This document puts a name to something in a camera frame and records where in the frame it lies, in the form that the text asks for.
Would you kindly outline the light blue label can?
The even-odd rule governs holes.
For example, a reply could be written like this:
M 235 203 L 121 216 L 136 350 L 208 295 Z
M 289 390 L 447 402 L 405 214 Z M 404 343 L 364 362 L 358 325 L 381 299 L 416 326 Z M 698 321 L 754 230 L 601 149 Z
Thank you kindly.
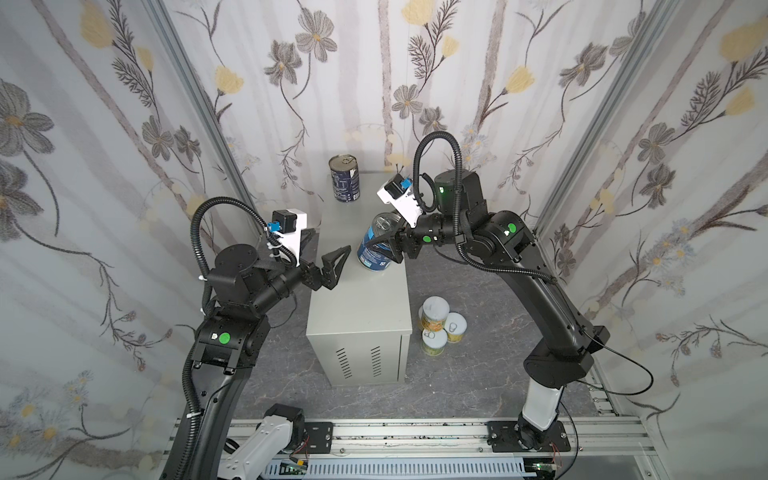
M 391 263 L 386 252 L 391 252 L 385 235 L 395 231 L 401 216 L 395 212 L 382 212 L 377 214 L 366 233 L 364 234 L 357 258 L 363 267 L 371 271 L 383 271 Z

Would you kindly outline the peach can white lid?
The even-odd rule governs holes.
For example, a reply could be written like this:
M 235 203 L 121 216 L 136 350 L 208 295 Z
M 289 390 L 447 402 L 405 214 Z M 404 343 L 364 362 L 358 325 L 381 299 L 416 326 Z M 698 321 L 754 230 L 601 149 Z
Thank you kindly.
M 438 332 L 444 328 L 449 313 L 450 306 L 446 299 L 430 296 L 420 307 L 420 326 L 423 330 Z

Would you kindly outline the dark navy label can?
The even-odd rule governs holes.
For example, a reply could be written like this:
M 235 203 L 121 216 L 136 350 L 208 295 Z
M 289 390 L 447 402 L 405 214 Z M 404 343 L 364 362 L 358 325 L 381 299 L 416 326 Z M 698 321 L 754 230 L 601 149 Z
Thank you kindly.
M 351 154 L 339 154 L 333 156 L 328 165 L 335 199 L 344 203 L 358 200 L 360 179 L 357 159 Z

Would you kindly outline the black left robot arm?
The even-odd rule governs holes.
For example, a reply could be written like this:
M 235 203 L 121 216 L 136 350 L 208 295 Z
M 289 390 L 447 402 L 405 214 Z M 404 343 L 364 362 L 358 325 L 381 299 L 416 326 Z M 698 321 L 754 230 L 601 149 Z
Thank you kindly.
M 246 212 L 261 230 L 271 255 L 256 247 L 231 245 L 209 265 L 202 247 L 206 212 L 231 205 Z M 227 443 L 234 411 L 271 330 L 269 311 L 300 286 L 332 290 L 351 253 L 343 246 L 316 265 L 301 259 L 306 223 L 298 210 L 277 210 L 271 221 L 231 197 L 203 201 L 192 216 L 190 241 L 201 279 L 202 323 L 181 372 L 185 408 L 180 418 L 163 479 L 258 479 L 280 453 L 307 450 L 310 435 L 302 409 L 270 407 L 258 428 L 237 447 Z

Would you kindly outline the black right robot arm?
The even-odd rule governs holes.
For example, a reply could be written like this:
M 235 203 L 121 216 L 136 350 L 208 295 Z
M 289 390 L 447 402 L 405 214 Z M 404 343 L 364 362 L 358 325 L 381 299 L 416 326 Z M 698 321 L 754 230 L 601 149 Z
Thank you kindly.
M 421 157 L 435 140 L 450 146 L 454 163 L 446 183 L 428 179 L 433 203 L 420 193 Z M 401 215 L 395 230 L 368 246 L 395 263 L 415 259 L 423 246 L 452 244 L 470 267 L 498 275 L 517 296 L 541 339 L 524 361 L 529 376 L 526 400 L 516 424 L 519 445 L 538 450 L 558 418 L 564 388 L 583 379 L 604 349 L 608 330 L 595 326 L 575 307 L 550 273 L 536 235 L 511 211 L 491 212 L 479 177 L 464 169 L 462 149 L 447 131 L 426 134 L 416 148 L 412 177 L 395 175 L 380 190 L 383 202 Z

